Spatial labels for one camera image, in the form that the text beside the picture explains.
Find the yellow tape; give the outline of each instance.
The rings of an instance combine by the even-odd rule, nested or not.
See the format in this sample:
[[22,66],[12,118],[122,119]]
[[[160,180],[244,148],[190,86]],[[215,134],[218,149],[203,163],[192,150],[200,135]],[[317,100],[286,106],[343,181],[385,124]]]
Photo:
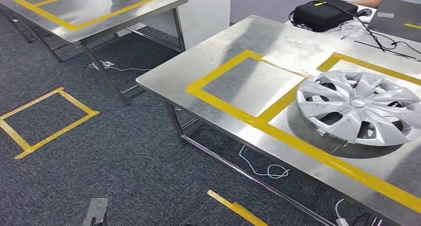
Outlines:
[[417,28],[417,29],[421,29],[421,26],[414,25],[414,24],[409,24],[409,23],[405,23],[405,26],[413,27],[413,28]]
[[265,222],[263,222],[261,219],[256,217],[254,214],[252,214],[250,211],[248,211],[243,206],[239,205],[237,202],[231,203],[228,200],[224,199],[217,193],[215,193],[212,190],[208,190],[208,195],[210,195],[212,198],[216,199],[221,204],[225,205],[230,210],[234,211],[239,216],[243,217],[245,220],[250,222],[252,225],[255,226],[268,226]]
[[0,119],[0,128],[3,128],[24,151],[29,151],[31,146],[3,119]]
[[65,20],[63,20],[63,19],[45,11],[45,10],[43,10],[39,7],[39,6],[42,6],[42,5],[45,5],[45,4],[48,4],[48,3],[52,3],[52,2],[55,2],[55,1],[59,1],[59,0],[46,0],[46,1],[43,1],[43,2],[36,3],[36,4],[30,3],[30,2],[25,1],[25,0],[13,0],[13,1],[15,1],[16,3],[24,6],[25,8],[35,12],[36,14],[38,14],[40,16],[43,16],[44,18],[46,18],[46,19],[48,19],[52,22],[55,22],[56,24],[58,24],[60,26],[63,26],[63,27],[65,27],[65,28],[67,28],[71,31],[74,31],[74,30],[78,30],[78,29],[87,27],[89,25],[92,25],[96,22],[100,22],[102,20],[108,19],[110,17],[119,15],[123,12],[129,11],[133,8],[139,7],[141,5],[144,5],[145,3],[153,1],[153,0],[142,0],[138,3],[132,4],[130,6],[122,8],[120,10],[114,11],[114,12],[109,13],[107,15],[100,16],[98,18],[92,19],[90,21],[87,21],[87,22],[84,22],[84,23],[81,23],[81,24],[78,24],[78,25],[73,25],[73,24],[71,24],[71,23],[69,23],[69,22],[67,22],[67,21],[65,21]]
[[324,2],[319,2],[319,3],[316,3],[316,4],[314,4],[315,6],[320,6],[320,5],[322,5],[322,4],[325,4],[326,2],[324,1]]
[[[36,143],[35,145],[31,146],[29,145],[28,142],[26,142],[9,124],[6,123],[5,119],[7,117],[10,117],[11,115],[18,113],[50,96],[52,96],[53,94],[60,94],[62,97],[64,97],[67,101],[71,102],[72,104],[74,104],[76,107],[80,108],[81,110],[83,110],[85,113],[87,113],[86,116],[84,116],[83,118],[77,120],[76,122],[68,125],[67,127],[57,131],[56,133],[52,134],[51,136],[45,138],[44,140]],[[64,133],[68,132],[69,130],[77,127],[78,125],[82,124],[83,122],[85,122],[86,120],[92,118],[93,116],[97,115],[99,112],[98,111],[93,111],[90,108],[86,107],[86,105],[84,105],[83,103],[81,103],[80,101],[78,101],[77,99],[73,98],[71,95],[69,95],[68,93],[64,92],[64,89],[58,88],[54,91],[51,91],[13,111],[10,111],[9,113],[4,114],[3,116],[0,117],[0,128],[3,128],[4,131],[9,134],[10,137],[12,137],[12,139],[23,149],[23,152],[17,156],[15,156],[15,159],[22,159],[23,157],[27,156],[28,154],[34,152],[36,149],[42,147],[43,145],[49,143],[50,141],[58,138],[59,136],[63,135]]]
[[[382,179],[379,179],[376,176],[373,176],[354,165],[342,161],[339,158],[336,158],[333,155],[330,155],[327,152],[324,152],[323,150],[320,150],[317,147],[308,144],[307,142],[287,132],[284,132],[281,129],[278,129],[268,123],[271,119],[273,119],[277,114],[283,111],[288,105],[290,105],[295,100],[295,90],[298,88],[299,84],[296,85],[291,91],[285,94],[280,100],[275,102],[271,107],[269,107],[258,117],[254,117],[202,90],[202,88],[205,85],[207,85],[220,75],[224,74],[231,68],[235,67],[241,62],[241,60],[246,59],[248,56],[256,57],[259,56],[259,54],[253,53],[249,50],[242,52],[238,56],[234,57],[222,66],[210,72],[208,75],[188,85],[186,91],[192,94],[193,96],[201,99],[202,101],[212,105],[213,107],[220,109],[221,111],[231,116],[234,116],[245,123],[248,123],[249,125],[261,130],[262,132],[272,136],[273,138],[289,145],[290,147],[309,155],[310,157],[332,167],[333,169],[336,169],[337,171],[360,182],[361,184],[389,197],[390,199],[395,200],[396,202],[414,211],[417,211],[418,213],[421,213],[420,198]],[[329,59],[327,59],[323,64],[321,64],[317,68],[317,70],[323,72],[328,71],[340,60],[355,63],[362,67],[382,72],[384,74],[421,85],[420,79],[404,75],[402,73],[398,73],[339,53],[334,53]]]

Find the black case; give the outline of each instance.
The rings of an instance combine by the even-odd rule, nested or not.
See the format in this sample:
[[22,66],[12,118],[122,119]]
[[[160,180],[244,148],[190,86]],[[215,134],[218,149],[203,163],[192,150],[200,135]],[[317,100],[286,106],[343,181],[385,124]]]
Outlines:
[[358,6],[342,0],[311,1],[295,8],[293,12],[294,24],[304,24],[313,31],[323,32],[337,27],[344,21],[352,20],[352,15],[346,14],[334,6],[315,5],[321,2],[336,5],[352,14],[356,14],[358,10]]

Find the hubcap center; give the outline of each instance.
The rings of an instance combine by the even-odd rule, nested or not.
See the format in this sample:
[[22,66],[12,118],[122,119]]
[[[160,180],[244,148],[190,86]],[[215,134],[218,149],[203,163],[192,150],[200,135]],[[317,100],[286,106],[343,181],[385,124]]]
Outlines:
[[351,101],[351,106],[354,108],[362,108],[365,106],[365,102],[361,99]]

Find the table frame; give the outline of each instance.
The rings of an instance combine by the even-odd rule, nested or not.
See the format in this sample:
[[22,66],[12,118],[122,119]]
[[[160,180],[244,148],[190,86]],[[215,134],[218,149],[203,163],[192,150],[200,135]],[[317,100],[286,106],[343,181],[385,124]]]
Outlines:
[[169,115],[169,117],[171,119],[171,123],[172,123],[174,129],[176,130],[177,136],[180,139],[180,142],[182,144],[191,143],[193,146],[199,148],[200,150],[202,150],[205,153],[209,154],[213,158],[215,158],[215,159],[219,160],[220,162],[224,163],[225,165],[229,166],[231,169],[236,170],[237,172],[239,172],[243,176],[247,177],[248,179],[250,179],[250,180],[258,183],[260,186],[262,186],[266,190],[268,190],[268,191],[272,192],[273,194],[277,195],[278,197],[284,199],[285,201],[287,201],[288,203],[290,203],[291,205],[293,205],[297,209],[305,212],[306,214],[308,214],[309,216],[311,216],[312,218],[314,218],[318,222],[322,223],[323,225],[325,225],[325,226],[336,226],[336,224],[330,222],[329,220],[327,220],[324,217],[320,216],[319,214],[315,213],[311,209],[305,207],[304,205],[300,204],[299,202],[297,202],[296,200],[292,199],[291,197],[285,195],[284,193],[278,191],[277,189],[269,186],[265,182],[259,180],[255,176],[253,176],[250,173],[248,173],[247,171],[241,169],[240,167],[236,166],[235,164],[231,163],[230,161],[224,159],[223,157],[221,157],[218,154],[214,153],[213,151],[209,150],[208,148],[206,148],[202,144],[200,144],[200,143],[196,142],[195,140],[191,139],[189,136],[185,135],[184,134],[184,130],[186,128],[188,128],[189,126],[191,126],[196,121],[198,121],[198,118],[195,118],[195,119],[187,122],[184,125],[180,125],[180,122],[179,122],[179,120],[177,118],[177,114],[176,114],[175,109],[174,109],[174,105],[172,103],[170,103],[169,101],[167,101],[167,100],[164,100],[164,104],[165,104],[165,108],[166,108],[166,110],[168,112],[168,115]]
[[[184,52],[186,51],[186,45],[184,42],[184,35],[183,35],[183,30],[181,27],[181,21],[180,21],[180,17],[179,17],[179,13],[178,13],[178,8],[175,7],[172,9],[172,14],[174,17],[174,24],[175,24],[175,28],[177,31],[177,36],[178,36],[178,40],[179,40],[179,45],[180,48],[177,47],[172,47],[162,41],[159,41],[149,35],[146,35],[144,33],[141,33],[137,30],[133,30],[130,28],[125,28],[126,30],[137,34],[139,36],[142,36],[146,39],[152,40],[154,42],[157,42],[165,47],[171,48],[172,50],[175,50],[177,52]],[[29,30],[31,32],[32,35],[34,35],[36,37],[36,39],[40,42],[40,44],[59,62],[62,62],[62,59],[56,54],[56,50],[69,45],[68,43],[64,43],[62,45],[59,45],[57,47],[50,47],[45,41],[44,39],[32,28],[31,24],[30,24],[30,20],[26,19],[25,17],[23,17],[22,15],[17,14],[22,23],[25,25],[26,30]],[[114,81],[111,79],[110,75],[108,74],[107,70],[105,69],[105,67],[101,64],[101,61],[98,59],[97,55],[95,54],[93,48],[91,47],[90,43],[85,43],[85,42],[81,42],[80,46],[83,48],[83,50],[88,54],[89,58],[91,59],[91,61],[98,67],[98,70],[100,71],[102,77],[104,78],[104,80],[110,85],[110,87],[112,88],[112,90],[114,91],[114,93],[120,98],[120,100],[123,102],[123,104],[127,105],[130,103],[130,101],[127,99],[127,97],[125,96],[126,93],[128,93],[129,91],[135,89],[136,87],[139,86],[139,84],[135,84],[131,87],[129,87],[128,89],[125,90],[120,90],[118,88],[118,86],[114,83]]]
[[12,11],[12,13],[11,14],[9,14],[9,13],[6,13],[5,11],[4,11],[4,9],[8,9],[7,7],[5,7],[5,6],[3,6],[3,5],[1,5],[0,4],[0,13],[6,18],[6,20],[8,21],[8,22],[10,22],[13,26],[14,26],[14,28],[22,35],[22,37],[23,37],[23,39],[26,41],[26,42],[28,42],[28,43],[32,43],[32,40],[25,34],[25,32],[26,31],[29,31],[27,28],[25,28],[25,29],[20,29],[17,25],[16,25],[16,23],[13,21],[13,19],[11,19],[10,18],[10,15],[11,14],[13,14],[13,11]]

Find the silver hubcap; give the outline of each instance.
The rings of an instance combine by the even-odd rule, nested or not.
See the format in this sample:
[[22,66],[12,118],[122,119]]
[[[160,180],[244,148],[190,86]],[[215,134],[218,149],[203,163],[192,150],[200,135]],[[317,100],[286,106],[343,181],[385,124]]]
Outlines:
[[365,106],[365,102],[361,99],[351,101],[351,106],[354,108],[362,108]]
[[331,71],[297,91],[303,115],[328,134],[358,144],[393,146],[421,136],[420,98],[385,77]]

